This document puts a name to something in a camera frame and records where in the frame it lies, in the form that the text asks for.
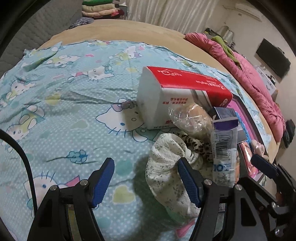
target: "beige blanket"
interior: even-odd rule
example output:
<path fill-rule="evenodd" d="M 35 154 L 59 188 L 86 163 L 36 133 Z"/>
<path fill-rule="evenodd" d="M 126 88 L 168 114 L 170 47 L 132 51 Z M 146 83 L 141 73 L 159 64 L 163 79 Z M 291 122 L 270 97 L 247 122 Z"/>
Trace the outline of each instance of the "beige blanket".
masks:
<path fill-rule="evenodd" d="M 40 48 L 50 47 L 63 41 L 63 45 L 75 42 L 82 42 L 89 39 L 98 40 L 126 40 L 134 42 L 144 42 L 151 45 L 165 46 L 171 51 L 185 56 L 186 58 L 205 63 L 208 66 L 216 68 L 222 72 L 228 71 L 213 57 L 184 40 L 184 35 L 175 30 L 154 26 L 148 23 L 117 20 L 117 19 L 101 19 L 95 20 L 88 25 L 79 26 L 73 29 L 65 30 L 60 34 L 53 36 L 49 41 L 44 43 Z M 272 132 L 261 114 L 260 118 L 267 134 L 271 135 L 271 142 L 267 150 L 269 161 L 272 162 L 278 152 L 279 143 L 277 144 L 273 138 Z"/>
<path fill-rule="evenodd" d="M 100 12 L 100 11 L 104 11 L 112 8 L 115 8 L 115 5 L 113 3 L 96 5 L 96 6 L 82 5 L 82 10 L 84 12 Z"/>
<path fill-rule="evenodd" d="M 107 9 L 107 10 L 103 10 L 103 11 L 100 11 L 100 12 L 85 12 L 85 11 L 82 11 L 82 15 L 85 16 L 85 17 L 100 17 L 100 16 L 105 16 L 105 15 L 108 15 L 108 14 L 112 14 L 116 10 L 117 10 L 116 8 L 112 8 L 112 9 Z"/>

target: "stack of clothes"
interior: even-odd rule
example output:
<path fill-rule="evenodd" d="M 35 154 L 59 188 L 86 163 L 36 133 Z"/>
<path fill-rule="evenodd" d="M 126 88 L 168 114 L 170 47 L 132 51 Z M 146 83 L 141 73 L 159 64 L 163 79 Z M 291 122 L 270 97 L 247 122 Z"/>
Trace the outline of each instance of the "stack of clothes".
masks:
<path fill-rule="evenodd" d="M 113 0 L 84 0 L 82 15 L 93 19 L 115 19 L 124 13 L 112 3 Z"/>
<path fill-rule="evenodd" d="M 295 134 L 295 124 L 292 120 L 286 121 L 286 130 L 284 131 L 283 134 L 283 141 L 285 144 L 285 148 L 288 148 L 290 143 L 293 140 Z"/>

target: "gray sofa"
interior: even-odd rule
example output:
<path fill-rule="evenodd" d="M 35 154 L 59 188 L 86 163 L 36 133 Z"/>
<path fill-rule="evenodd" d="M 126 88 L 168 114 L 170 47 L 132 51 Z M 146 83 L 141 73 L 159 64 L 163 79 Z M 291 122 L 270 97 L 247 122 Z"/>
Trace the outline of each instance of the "gray sofa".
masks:
<path fill-rule="evenodd" d="M 82 1 L 51 0 L 29 18 L 0 57 L 0 76 L 21 60 L 24 49 L 40 47 L 79 19 Z"/>

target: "plastic bag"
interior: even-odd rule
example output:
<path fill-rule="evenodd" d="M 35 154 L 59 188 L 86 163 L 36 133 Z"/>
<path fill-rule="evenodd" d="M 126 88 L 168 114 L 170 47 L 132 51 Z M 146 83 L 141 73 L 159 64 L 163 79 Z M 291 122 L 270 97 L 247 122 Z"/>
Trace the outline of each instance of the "plastic bag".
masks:
<path fill-rule="evenodd" d="M 170 107 L 169 115 L 173 124 L 189 136 L 210 141 L 214 130 L 213 121 L 208 113 L 196 103 Z"/>
<path fill-rule="evenodd" d="M 237 128 L 213 131 L 213 181 L 221 186 L 233 187 L 237 181 Z"/>
<path fill-rule="evenodd" d="M 253 156 L 251 148 L 250 148 L 250 146 L 248 145 L 247 142 L 240 143 L 239 147 L 240 147 L 240 149 L 242 151 L 242 154 L 243 154 L 243 157 L 244 157 L 244 162 L 246 163 L 246 166 L 247 166 L 248 175 L 251 178 L 254 178 L 258 174 L 259 171 L 251 163 L 251 158 Z"/>

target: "folded clothes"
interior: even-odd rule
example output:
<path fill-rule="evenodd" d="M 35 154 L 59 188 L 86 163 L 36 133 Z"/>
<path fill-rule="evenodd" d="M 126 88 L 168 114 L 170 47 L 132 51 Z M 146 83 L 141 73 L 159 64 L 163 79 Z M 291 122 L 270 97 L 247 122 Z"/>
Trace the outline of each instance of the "folded clothes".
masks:
<path fill-rule="evenodd" d="M 114 13 L 116 11 L 118 12 L 118 10 L 116 8 L 103 10 L 103 11 L 100 11 L 100 12 L 85 12 L 85 11 L 82 11 L 82 15 L 85 16 L 85 17 L 99 17 L 99 16 L 105 16 L 105 15 L 108 15 L 108 14 L 112 14 L 112 13 Z"/>
<path fill-rule="evenodd" d="M 82 10 L 85 12 L 100 12 L 100 11 L 104 11 L 112 8 L 115 8 L 115 5 L 113 3 L 96 5 L 96 6 L 82 5 Z"/>
<path fill-rule="evenodd" d="M 113 0 L 84 0 L 82 5 L 96 6 L 96 5 L 108 4 L 112 2 Z"/>
<path fill-rule="evenodd" d="M 120 18 L 120 16 L 121 15 L 119 14 L 119 12 L 114 12 L 105 16 L 93 17 L 93 19 L 117 19 Z"/>

